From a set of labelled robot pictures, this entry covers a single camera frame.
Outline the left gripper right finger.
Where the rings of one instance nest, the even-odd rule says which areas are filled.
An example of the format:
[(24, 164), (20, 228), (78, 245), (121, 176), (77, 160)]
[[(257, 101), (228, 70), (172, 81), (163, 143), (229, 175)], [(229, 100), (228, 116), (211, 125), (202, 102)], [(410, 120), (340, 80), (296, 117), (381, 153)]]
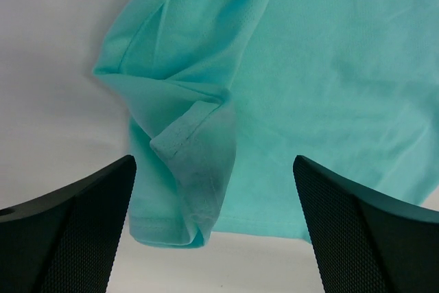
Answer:
[(325, 292), (438, 292), (438, 212), (304, 156), (294, 180)]

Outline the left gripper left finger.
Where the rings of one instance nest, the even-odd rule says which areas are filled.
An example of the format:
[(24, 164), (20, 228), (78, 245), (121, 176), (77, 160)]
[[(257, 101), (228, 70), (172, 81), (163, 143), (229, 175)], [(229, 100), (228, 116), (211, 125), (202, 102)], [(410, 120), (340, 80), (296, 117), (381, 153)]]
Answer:
[(105, 292), (136, 162), (126, 155), (75, 183), (1, 210), (1, 292)]

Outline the teal t shirt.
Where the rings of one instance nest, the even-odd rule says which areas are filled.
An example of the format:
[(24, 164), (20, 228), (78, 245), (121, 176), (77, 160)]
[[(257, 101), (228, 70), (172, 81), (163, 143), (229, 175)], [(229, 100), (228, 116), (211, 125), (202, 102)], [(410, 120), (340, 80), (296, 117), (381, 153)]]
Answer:
[(130, 113), (130, 233), (308, 239), (303, 155), (421, 204), (438, 186), (438, 0), (130, 0), (95, 75)]

